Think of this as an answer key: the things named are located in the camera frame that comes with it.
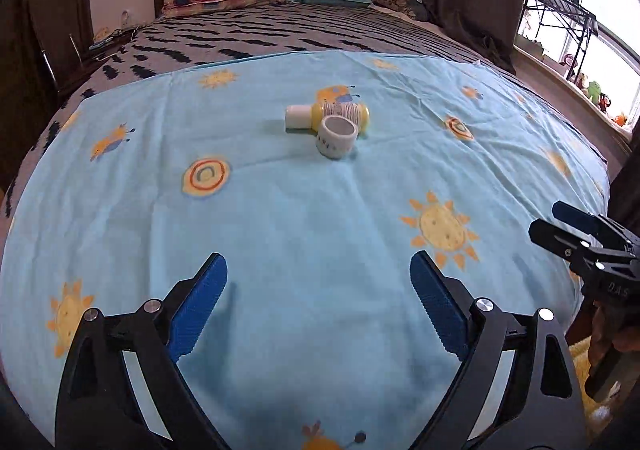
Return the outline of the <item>person's right hand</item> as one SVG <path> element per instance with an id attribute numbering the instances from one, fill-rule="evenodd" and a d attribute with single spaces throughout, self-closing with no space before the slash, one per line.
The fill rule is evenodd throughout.
<path id="1" fill-rule="evenodd" d="M 596 312 L 592 318 L 592 332 L 588 349 L 590 366 L 597 366 L 610 348 L 618 352 L 638 352 L 640 349 L 639 329 L 632 326 L 614 331 L 602 303 L 595 302 Z"/>

